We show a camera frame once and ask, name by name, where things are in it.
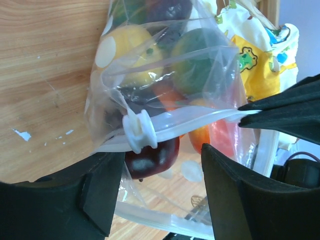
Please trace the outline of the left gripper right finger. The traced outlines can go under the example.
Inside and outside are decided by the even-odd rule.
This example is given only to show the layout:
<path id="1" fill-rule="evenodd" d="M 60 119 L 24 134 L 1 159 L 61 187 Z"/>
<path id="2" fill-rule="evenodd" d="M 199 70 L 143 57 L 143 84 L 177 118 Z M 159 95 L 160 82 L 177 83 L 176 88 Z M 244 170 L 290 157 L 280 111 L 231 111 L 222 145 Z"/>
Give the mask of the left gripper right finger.
<path id="1" fill-rule="evenodd" d="M 201 164 L 215 239 L 319 239 L 320 186 L 266 177 L 209 144 L 202 146 Z"/>

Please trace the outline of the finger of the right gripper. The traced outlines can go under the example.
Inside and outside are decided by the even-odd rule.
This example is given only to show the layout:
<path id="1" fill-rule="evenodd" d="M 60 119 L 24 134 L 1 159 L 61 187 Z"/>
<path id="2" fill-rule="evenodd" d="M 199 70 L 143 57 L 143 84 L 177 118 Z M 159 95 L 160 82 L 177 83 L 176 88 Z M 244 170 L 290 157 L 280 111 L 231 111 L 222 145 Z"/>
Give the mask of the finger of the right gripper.
<path id="1" fill-rule="evenodd" d="M 320 144 L 320 75 L 309 76 L 285 91 L 238 108 L 259 110 L 243 117 L 241 128 L 275 130 Z"/>

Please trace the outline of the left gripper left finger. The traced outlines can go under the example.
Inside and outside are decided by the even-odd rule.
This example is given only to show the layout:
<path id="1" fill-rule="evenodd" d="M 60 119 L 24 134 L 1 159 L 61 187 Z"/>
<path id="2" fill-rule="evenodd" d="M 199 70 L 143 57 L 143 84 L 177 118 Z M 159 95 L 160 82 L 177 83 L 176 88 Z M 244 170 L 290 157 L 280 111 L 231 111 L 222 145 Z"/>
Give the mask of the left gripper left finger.
<path id="1" fill-rule="evenodd" d="M 0 184 L 3 240 L 103 240 L 109 236 L 123 153 L 95 153 L 34 182 Z"/>

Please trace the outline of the dark red fake apple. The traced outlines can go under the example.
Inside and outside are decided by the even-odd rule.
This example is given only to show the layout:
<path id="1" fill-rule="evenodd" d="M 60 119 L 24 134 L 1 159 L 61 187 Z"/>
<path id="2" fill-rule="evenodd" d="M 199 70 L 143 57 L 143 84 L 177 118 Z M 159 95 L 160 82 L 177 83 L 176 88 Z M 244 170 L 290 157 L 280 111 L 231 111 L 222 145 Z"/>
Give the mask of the dark red fake apple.
<path id="1" fill-rule="evenodd" d="M 125 153 L 125 163 L 131 178 L 141 180 L 167 171 L 176 162 L 180 149 L 180 138 L 159 142 L 157 148 L 144 147 L 139 154 Z"/>

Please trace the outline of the clear zip top bag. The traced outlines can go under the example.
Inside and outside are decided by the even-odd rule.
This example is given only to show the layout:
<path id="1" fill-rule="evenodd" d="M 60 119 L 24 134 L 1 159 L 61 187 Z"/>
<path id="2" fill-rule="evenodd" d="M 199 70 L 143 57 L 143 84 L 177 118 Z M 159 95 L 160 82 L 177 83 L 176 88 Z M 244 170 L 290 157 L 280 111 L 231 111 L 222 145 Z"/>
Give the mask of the clear zip top bag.
<path id="1" fill-rule="evenodd" d="M 163 60 L 145 67 L 162 65 L 162 79 L 146 87 L 105 87 L 98 85 L 93 63 L 85 118 L 96 152 L 153 149 L 158 143 L 179 137 L 178 157 L 168 170 L 144 179 L 132 179 L 126 162 L 119 186 L 115 213 L 127 220 L 155 229 L 212 240 L 212 221 L 207 202 L 201 154 L 197 153 L 188 132 L 202 125 L 225 120 L 233 132 L 235 155 L 231 160 L 268 176 L 276 155 L 279 135 L 272 130 L 240 128 L 243 113 L 238 108 L 249 100 L 239 69 L 239 49 L 219 29 L 205 0 L 113 0 L 101 34 L 116 28 L 139 25 L 158 44 Z M 229 81 L 219 85 L 206 82 L 202 92 L 185 95 L 173 84 L 171 65 L 179 61 L 172 50 L 183 34 L 197 28 L 214 29 L 234 49 L 234 70 Z M 187 98 L 175 110 L 167 111 L 152 87 L 170 83 Z"/>

